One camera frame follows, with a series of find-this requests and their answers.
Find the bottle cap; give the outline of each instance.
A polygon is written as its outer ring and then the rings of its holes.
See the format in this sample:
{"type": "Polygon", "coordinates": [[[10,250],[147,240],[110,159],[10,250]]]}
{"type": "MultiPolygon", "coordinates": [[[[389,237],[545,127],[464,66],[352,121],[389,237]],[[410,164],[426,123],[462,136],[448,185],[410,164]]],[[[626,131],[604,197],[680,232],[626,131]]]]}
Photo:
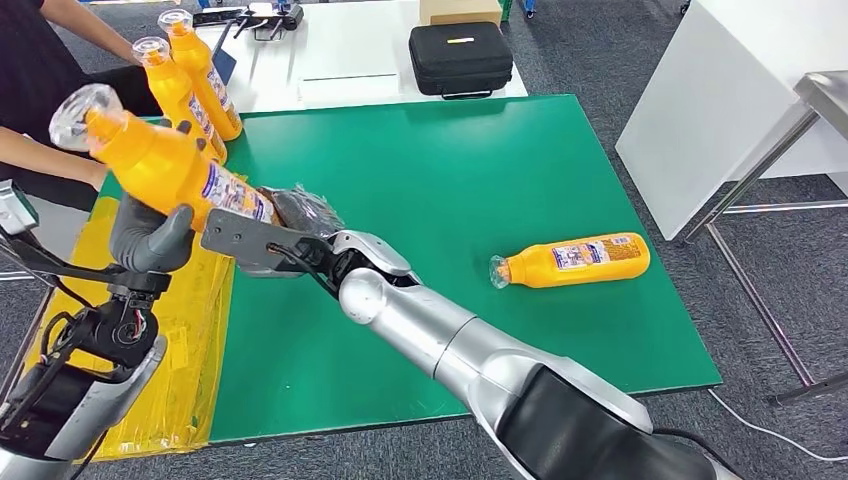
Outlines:
{"type": "Polygon", "coordinates": [[[194,28],[192,27],[192,15],[181,8],[172,8],[159,15],[159,26],[168,35],[185,35],[194,28]]]}
{"type": "Polygon", "coordinates": [[[489,261],[489,279],[496,288],[503,288],[512,283],[509,263],[505,258],[495,255],[489,261]]]}
{"type": "Polygon", "coordinates": [[[161,37],[144,37],[133,43],[133,57],[145,67],[155,67],[171,57],[171,46],[161,37]]]}
{"type": "Polygon", "coordinates": [[[126,125],[118,94],[109,85],[93,83],[72,93],[53,114],[50,140],[61,148],[89,152],[126,125]]]}

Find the green mat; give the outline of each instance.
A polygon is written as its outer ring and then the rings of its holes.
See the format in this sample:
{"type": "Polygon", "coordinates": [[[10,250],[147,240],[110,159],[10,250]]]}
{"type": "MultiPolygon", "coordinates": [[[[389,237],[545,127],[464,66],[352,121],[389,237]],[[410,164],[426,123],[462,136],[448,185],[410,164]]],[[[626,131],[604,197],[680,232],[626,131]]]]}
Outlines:
{"type": "MultiPolygon", "coordinates": [[[[645,236],[573,96],[245,116],[229,168],[325,195],[423,281],[627,392],[721,381],[656,255],[635,280],[496,290],[487,267],[537,243],[645,236]]],[[[211,441],[464,413],[308,277],[236,274],[211,441]]]]}

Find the black case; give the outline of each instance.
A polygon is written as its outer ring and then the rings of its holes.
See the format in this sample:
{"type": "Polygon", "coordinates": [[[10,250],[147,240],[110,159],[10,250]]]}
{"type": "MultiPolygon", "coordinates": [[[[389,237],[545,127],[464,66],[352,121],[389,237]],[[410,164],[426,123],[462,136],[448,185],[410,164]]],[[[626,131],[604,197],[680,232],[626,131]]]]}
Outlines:
{"type": "Polygon", "coordinates": [[[424,95],[488,97],[512,79],[512,51],[491,22],[415,27],[409,53],[424,95]]]}

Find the yellow plastic bag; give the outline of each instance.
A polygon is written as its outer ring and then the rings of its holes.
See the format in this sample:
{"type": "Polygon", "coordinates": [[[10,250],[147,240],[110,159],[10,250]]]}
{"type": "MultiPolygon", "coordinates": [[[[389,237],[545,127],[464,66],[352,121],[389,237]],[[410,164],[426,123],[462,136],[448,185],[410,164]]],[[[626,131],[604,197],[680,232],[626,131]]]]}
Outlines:
{"type": "MultiPolygon", "coordinates": [[[[72,263],[101,268],[112,261],[108,242],[117,209],[115,199],[97,201],[74,247],[72,263]]],[[[232,259],[203,250],[199,238],[195,239],[191,260],[174,272],[168,291],[153,308],[159,334],[168,339],[165,358],[124,420],[109,430],[95,460],[187,452],[208,444],[233,269],[232,259]]],[[[94,305],[109,299],[104,284],[72,278],[64,281],[94,305]]],[[[58,312],[75,314],[80,308],[57,291],[41,319],[40,334],[46,321],[58,312]]],[[[59,330],[54,329],[54,336],[59,330]]],[[[27,365],[37,360],[38,348],[32,345],[27,365]]],[[[111,363],[79,351],[71,356],[70,363],[98,371],[111,369],[111,363]]]]}

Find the orange bottle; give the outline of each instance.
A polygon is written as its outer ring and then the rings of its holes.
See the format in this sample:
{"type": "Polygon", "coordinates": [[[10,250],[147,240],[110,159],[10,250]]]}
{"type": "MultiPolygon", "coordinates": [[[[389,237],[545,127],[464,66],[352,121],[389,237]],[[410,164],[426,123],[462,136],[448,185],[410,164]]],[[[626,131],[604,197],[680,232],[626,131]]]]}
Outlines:
{"type": "Polygon", "coordinates": [[[171,59],[168,42],[159,37],[141,38],[133,44],[133,55],[144,66],[150,92],[162,113],[174,127],[181,121],[191,122],[190,134],[200,137],[202,132],[206,139],[208,148],[204,149],[204,156],[223,165],[227,160],[227,147],[197,99],[188,74],[171,59]]]}
{"type": "Polygon", "coordinates": [[[194,32],[192,15],[179,8],[167,10],[159,16],[159,26],[171,41],[171,57],[191,78],[194,93],[221,138],[237,138],[243,128],[241,117],[212,63],[212,51],[194,32]]]}
{"type": "Polygon", "coordinates": [[[639,234],[614,233],[533,245],[507,259],[492,257],[489,275],[497,288],[521,283],[533,288],[636,278],[651,263],[639,234]]]}
{"type": "Polygon", "coordinates": [[[196,231],[203,231],[212,208],[280,224],[270,200],[203,157],[194,139],[124,110],[108,85],[86,85],[68,97],[50,121],[50,138],[62,148],[90,152],[124,191],[154,210],[167,215],[190,205],[196,231]]]}

